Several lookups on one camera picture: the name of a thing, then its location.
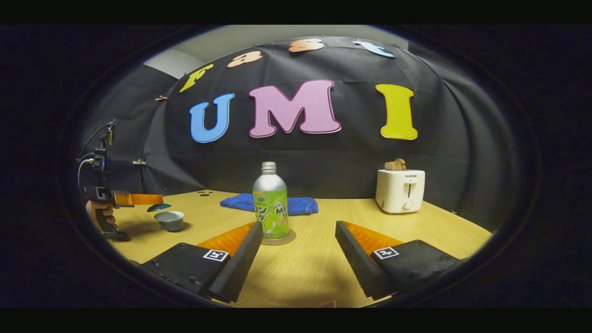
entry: letter m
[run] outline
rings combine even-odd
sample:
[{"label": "letter m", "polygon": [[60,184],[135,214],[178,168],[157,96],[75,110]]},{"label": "letter m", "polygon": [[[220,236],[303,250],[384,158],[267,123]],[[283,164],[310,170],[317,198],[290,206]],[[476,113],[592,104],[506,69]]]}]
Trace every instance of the letter m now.
[{"label": "letter m", "polygon": [[255,126],[249,131],[252,137],[272,136],[276,132],[269,118],[272,115],[285,133],[290,133],[296,125],[300,112],[304,121],[300,130],[304,133],[333,133],[341,129],[331,108],[330,80],[313,80],[303,83],[292,100],[289,100],[277,87],[265,86],[252,90],[249,95],[255,98]]}]

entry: coaster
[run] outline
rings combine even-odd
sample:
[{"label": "coaster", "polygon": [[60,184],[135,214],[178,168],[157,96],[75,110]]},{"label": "coaster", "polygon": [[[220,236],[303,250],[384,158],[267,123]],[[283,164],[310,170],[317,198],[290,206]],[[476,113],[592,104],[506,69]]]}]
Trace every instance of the coaster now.
[{"label": "coaster", "polygon": [[263,240],[261,241],[261,245],[283,245],[283,244],[290,243],[291,241],[293,241],[295,239],[296,239],[296,233],[294,232],[294,230],[290,229],[290,233],[288,234],[288,236],[286,236],[286,238],[282,238],[282,239],[278,239],[278,240],[263,238]]}]

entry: green label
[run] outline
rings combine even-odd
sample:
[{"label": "green label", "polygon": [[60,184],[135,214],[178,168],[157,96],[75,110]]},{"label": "green label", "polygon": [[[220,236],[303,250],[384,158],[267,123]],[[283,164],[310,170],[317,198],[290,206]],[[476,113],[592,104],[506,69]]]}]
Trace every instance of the green label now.
[{"label": "green label", "polygon": [[263,237],[281,239],[288,236],[288,191],[254,191],[255,216],[263,225]]}]

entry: paper cutout letter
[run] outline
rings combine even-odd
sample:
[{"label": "paper cutout letter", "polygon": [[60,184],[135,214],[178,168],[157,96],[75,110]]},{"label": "paper cutout letter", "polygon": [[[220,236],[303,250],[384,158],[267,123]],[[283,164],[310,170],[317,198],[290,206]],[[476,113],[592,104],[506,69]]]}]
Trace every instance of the paper cutout letter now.
[{"label": "paper cutout letter", "polygon": [[310,39],[299,39],[293,41],[290,44],[290,48],[288,49],[290,52],[302,52],[302,51],[313,51],[322,49],[325,45],[321,43],[322,40],[318,38],[310,38]]},{"label": "paper cutout letter", "polygon": [[240,55],[240,56],[232,59],[232,62],[230,62],[228,65],[226,65],[226,67],[232,68],[232,67],[240,66],[244,63],[254,62],[254,61],[257,61],[261,58],[263,58],[263,56],[261,55],[261,51],[253,51],[253,52],[245,53],[243,55]]},{"label": "paper cutout letter", "polygon": [[304,111],[304,121],[300,130],[304,133],[333,133],[341,129],[335,120],[331,107],[330,80],[313,80],[303,83],[292,100],[278,88],[265,86],[252,90],[249,95],[255,98],[255,126],[249,131],[252,137],[272,136],[275,126],[269,122],[270,114],[285,133],[292,132],[300,112]]},{"label": "paper cutout letter", "polygon": [[214,67],[213,64],[208,65],[198,71],[193,72],[190,76],[189,79],[187,79],[187,82],[185,83],[185,85],[183,86],[183,88],[181,88],[181,90],[179,90],[179,93],[182,93],[184,90],[186,90],[187,88],[190,88],[191,86],[193,86],[193,84],[195,83],[195,80],[199,79],[207,69],[210,69]]},{"label": "paper cutout letter", "polygon": [[376,90],[384,95],[387,102],[387,124],[380,129],[383,137],[390,139],[413,140],[417,130],[411,123],[411,104],[413,91],[400,85],[379,84]]},{"label": "paper cutout letter", "polygon": [[395,56],[392,55],[391,53],[388,52],[384,52],[384,47],[382,46],[376,46],[372,43],[368,43],[367,41],[354,41],[354,44],[360,44],[361,46],[364,47],[364,49],[372,52],[372,53],[376,53],[380,56],[385,56],[385,57],[389,57],[389,58],[394,58]]},{"label": "paper cutout letter", "polygon": [[210,130],[204,127],[205,108],[207,102],[199,103],[189,109],[191,115],[191,137],[199,143],[207,143],[218,140],[226,130],[229,123],[229,104],[234,94],[218,96],[214,99],[216,108],[216,126]]}]

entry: table surface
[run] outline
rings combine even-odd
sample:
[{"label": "table surface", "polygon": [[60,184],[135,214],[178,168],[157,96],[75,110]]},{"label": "table surface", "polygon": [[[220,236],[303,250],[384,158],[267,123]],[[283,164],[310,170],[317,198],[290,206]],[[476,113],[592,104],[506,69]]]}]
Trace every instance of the table surface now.
[{"label": "table surface", "polygon": [[[115,210],[118,230],[131,241],[110,241],[124,257],[141,264],[174,245],[197,245],[247,223],[255,214],[220,206],[220,201],[237,193],[204,190],[166,196],[168,211],[185,214],[184,228],[168,232],[154,220],[158,212],[147,206]],[[423,202],[415,213],[384,213],[373,198],[316,199],[318,213],[290,216],[290,229],[296,239],[283,245],[261,245],[253,260],[236,308],[312,308],[334,300],[340,308],[368,306],[374,301],[360,287],[337,239],[338,220],[383,233],[401,242],[415,239],[463,259],[479,250],[491,233],[482,227]]]}]

